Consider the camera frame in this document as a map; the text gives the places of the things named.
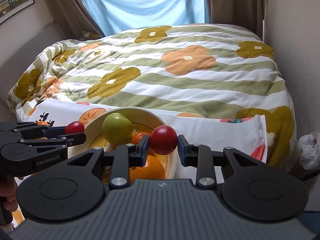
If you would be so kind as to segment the operator left hand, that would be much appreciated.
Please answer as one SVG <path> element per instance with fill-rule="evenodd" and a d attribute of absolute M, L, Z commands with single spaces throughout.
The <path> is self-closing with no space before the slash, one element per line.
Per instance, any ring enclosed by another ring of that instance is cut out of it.
<path fill-rule="evenodd" d="M 1 181 L 1 197 L 5 198 L 3 206 L 7 211 L 11 213 L 15 212 L 18 208 L 16 197 L 17 189 L 18 184 L 14 177 L 10 178 L 10 180 L 6 182 Z"/>

